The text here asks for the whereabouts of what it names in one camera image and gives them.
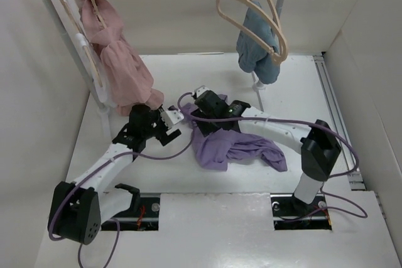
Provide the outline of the purple t shirt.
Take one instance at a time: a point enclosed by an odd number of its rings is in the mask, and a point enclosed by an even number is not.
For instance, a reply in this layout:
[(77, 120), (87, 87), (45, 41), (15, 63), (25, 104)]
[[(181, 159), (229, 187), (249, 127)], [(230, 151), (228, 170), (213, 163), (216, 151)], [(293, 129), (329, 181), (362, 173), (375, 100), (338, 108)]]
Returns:
[(196, 123), (190, 127), (195, 159), (203, 169), (227, 171), (230, 162), (260, 159), (278, 172), (288, 170), (285, 154), (272, 140), (223, 129), (205, 137)]

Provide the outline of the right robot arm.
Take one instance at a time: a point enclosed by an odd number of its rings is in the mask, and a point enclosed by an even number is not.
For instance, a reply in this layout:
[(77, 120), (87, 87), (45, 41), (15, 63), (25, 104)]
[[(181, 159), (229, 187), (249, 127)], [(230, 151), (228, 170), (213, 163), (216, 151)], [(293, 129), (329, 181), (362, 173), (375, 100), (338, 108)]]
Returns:
[(205, 86), (191, 96), (196, 109), (190, 116), (204, 136), (221, 129), (254, 134), (298, 153), (302, 174), (290, 198), (290, 206), (299, 214), (312, 208), (319, 189), (329, 179), (342, 150), (326, 122), (319, 119), (314, 123), (276, 119), (247, 102), (235, 100), (227, 104)]

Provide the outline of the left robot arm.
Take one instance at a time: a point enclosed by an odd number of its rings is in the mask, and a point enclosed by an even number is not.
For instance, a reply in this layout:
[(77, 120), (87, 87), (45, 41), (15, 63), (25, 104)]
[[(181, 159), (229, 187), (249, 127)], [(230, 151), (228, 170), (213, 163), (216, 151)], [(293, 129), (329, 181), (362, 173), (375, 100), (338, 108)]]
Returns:
[(140, 190), (111, 183), (143, 155), (148, 139), (155, 138), (162, 146), (176, 139), (181, 132), (175, 126), (183, 119), (183, 114), (176, 109), (133, 106), (128, 122), (98, 161), (72, 182), (62, 181), (55, 187), (48, 219), (49, 238), (88, 245), (102, 224), (116, 214), (136, 214), (140, 207)]

